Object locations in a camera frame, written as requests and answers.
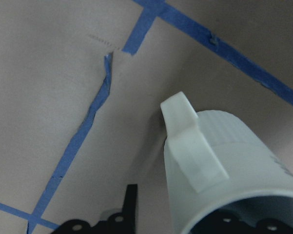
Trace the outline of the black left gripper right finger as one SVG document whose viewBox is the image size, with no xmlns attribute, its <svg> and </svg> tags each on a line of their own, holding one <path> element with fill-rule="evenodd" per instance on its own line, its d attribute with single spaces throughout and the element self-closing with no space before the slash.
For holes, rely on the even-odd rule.
<svg viewBox="0 0 293 234">
<path fill-rule="evenodd" d="M 217 209 L 197 222 L 192 233 L 293 234 L 293 223 L 279 211 Z"/>
</svg>

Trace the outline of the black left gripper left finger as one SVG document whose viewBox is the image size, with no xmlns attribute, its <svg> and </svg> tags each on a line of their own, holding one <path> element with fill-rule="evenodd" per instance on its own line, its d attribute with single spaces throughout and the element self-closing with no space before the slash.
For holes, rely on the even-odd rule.
<svg viewBox="0 0 293 234">
<path fill-rule="evenodd" d="M 64 222 L 56 228 L 54 234 L 135 234 L 137 229 L 138 185 L 129 184 L 120 212 L 110 215 L 91 226 L 80 219 Z"/>
</svg>

